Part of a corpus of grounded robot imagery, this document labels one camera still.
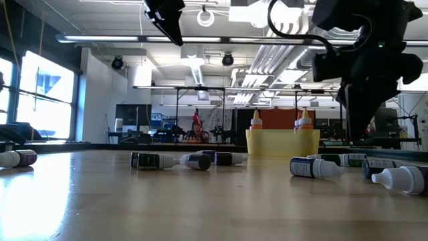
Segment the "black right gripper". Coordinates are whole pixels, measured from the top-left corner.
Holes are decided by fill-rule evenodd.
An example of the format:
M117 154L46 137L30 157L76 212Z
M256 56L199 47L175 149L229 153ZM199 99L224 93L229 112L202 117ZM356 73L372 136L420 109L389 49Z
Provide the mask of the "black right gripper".
M406 46L401 31L364 29L351 46L326 48L325 54L314 56L314 81L342 78L345 83L357 83L370 78L402 78L410 84L420 77L423 61L405 53ZM361 139L381 104L399 93L397 83L350 84L348 110L347 89L340 87L336 100L345 109L346 138Z

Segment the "large yellow food coloring bottle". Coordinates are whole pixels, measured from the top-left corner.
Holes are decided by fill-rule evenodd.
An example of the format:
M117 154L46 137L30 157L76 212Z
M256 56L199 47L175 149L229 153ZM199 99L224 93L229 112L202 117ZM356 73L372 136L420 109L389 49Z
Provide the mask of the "large yellow food coloring bottle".
M253 118L251 119L250 130L263 129L263 121L259 116L258 109L254 110Z
M312 119L309 117L309 112L306 108L298 115L299 129L313 129Z

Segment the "small pale-label dropper bottle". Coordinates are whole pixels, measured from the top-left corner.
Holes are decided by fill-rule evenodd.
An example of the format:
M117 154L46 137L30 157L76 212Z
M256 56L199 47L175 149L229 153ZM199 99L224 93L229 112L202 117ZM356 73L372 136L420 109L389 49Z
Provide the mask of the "small pale-label dropper bottle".
M365 159L367 159L366 154L361 154L361 153L348 154L348 166L362 167L362 162Z

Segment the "small dark-green-label dropper bottle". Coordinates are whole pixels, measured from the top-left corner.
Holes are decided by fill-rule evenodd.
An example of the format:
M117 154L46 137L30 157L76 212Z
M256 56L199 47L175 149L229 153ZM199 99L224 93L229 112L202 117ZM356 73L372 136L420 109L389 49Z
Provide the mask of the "small dark-green-label dropper bottle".
M325 161L330 161L335 163L339 167L345 166L343 154L317 154L317 155L308 155L307 158L322 159Z

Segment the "small dark-purple dropper bottle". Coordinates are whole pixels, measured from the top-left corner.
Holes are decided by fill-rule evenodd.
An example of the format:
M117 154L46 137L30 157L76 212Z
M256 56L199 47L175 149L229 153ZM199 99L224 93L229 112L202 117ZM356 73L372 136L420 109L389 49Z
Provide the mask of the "small dark-purple dropper bottle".
M242 164L246 158L239 153L216 152L214 164L220 166L231 166Z

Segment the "dark background monitor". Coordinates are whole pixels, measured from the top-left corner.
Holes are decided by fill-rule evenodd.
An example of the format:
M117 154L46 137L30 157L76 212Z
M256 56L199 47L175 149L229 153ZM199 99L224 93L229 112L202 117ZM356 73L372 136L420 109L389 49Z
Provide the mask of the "dark background monitor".
M375 131L388 136L399 134L397 111L392 108L380 107L374 115Z

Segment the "small navy-label dropper bottle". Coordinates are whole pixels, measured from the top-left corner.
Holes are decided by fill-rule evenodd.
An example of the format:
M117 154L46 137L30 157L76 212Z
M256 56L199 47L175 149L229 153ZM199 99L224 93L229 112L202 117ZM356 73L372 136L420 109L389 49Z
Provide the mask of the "small navy-label dropper bottle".
M402 165L402 161L365 159L362 161L362 174L365 179L370 179L372 174L378 174L384 169L398 168Z

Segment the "small blue-label dropper bottle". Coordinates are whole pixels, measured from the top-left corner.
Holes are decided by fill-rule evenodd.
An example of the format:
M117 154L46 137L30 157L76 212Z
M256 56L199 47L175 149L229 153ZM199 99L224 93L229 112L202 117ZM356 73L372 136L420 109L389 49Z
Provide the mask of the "small blue-label dropper bottle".
M298 177L335 178L344 174L343 167L323 159L293 157L290 161L290 173Z

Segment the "small maroon-label dropper bottle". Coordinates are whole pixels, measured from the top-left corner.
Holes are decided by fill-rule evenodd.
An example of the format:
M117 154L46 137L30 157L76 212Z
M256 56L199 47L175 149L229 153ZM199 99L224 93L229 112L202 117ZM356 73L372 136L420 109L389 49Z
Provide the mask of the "small maroon-label dropper bottle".
M407 194L428 194L428 166L401 166L372 174L372 182Z

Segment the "black background robot arms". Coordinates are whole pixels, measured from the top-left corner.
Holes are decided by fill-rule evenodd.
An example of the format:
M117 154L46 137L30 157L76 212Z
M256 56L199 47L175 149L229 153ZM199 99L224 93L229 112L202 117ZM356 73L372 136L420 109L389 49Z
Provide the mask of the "black background robot arms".
M236 132L234 130L229 130L223 132L222 135L215 136L214 129L208 130L209 133L209 142L210 143L227 143L229 139L231 142L236 138ZM179 126L179 129L176 129L175 125L171 125L166 129L158 129L152 136L155 139L159 139L161 143L183 143L183 138L188 131L185 131Z

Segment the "small black-label dropper bottle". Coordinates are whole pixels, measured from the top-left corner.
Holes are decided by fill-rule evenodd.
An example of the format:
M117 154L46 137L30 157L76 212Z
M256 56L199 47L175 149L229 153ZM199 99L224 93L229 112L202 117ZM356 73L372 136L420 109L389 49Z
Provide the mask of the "small black-label dropper bottle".
M179 165L180 161L170 155L139 153L136 168L139 170L163 170Z

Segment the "large bright window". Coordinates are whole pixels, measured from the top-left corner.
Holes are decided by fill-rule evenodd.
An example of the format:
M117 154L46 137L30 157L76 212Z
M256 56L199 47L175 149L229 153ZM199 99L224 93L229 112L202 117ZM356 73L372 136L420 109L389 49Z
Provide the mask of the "large bright window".
M76 75L31 51L21 60L17 67L0 58L0 125L23 127L31 140L69 138Z

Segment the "dark bulky background object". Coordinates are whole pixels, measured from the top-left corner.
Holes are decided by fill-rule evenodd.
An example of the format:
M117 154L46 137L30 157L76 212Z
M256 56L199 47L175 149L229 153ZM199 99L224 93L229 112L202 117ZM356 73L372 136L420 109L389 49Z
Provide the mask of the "dark bulky background object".
M0 141L24 144L27 141L40 141L41 135L29 124L12 122L0 125Z

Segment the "small purple-label dropper bottle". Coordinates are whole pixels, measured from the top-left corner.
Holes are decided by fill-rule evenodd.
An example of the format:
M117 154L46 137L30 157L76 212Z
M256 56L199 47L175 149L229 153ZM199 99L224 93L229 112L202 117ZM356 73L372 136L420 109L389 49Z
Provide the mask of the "small purple-label dropper bottle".
M37 161L37 153L33 150L16 150L0 153L0 167L27 167Z

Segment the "black background rig frame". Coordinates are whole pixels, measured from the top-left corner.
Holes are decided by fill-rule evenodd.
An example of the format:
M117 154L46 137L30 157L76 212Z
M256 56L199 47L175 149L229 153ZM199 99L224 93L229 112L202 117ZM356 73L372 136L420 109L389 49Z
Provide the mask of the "black background rig frame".
M175 87L175 90L177 91L177 99L176 99L176 104L175 104L175 114L176 114L176 120L175 120L175 126L176 129L179 129L179 100L181 97L183 97L184 95L186 95L186 93L189 90L194 90L194 91L202 91L202 92L208 92L210 90L218 90L218 91L222 91L223 96L221 97L222 100L225 99L225 88L224 87L212 87L212 86L177 86ZM196 111L198 112L198 107L201 107L201 105L194 105L194 104L186 104L185 106L187 107L195 107ZM212 108L222 108L222 125L218 126L216 129L214 129L214 135L217 137L219 135L222 135L224 132L224 124L225 124L225 103L223 101L223 103L221 105L206 105L206 107L212 107Z
M321 139L344 140L344 109L335 98L333 90L311 89L294 94L296 117L304 108L313 112L312 125L320 130Z

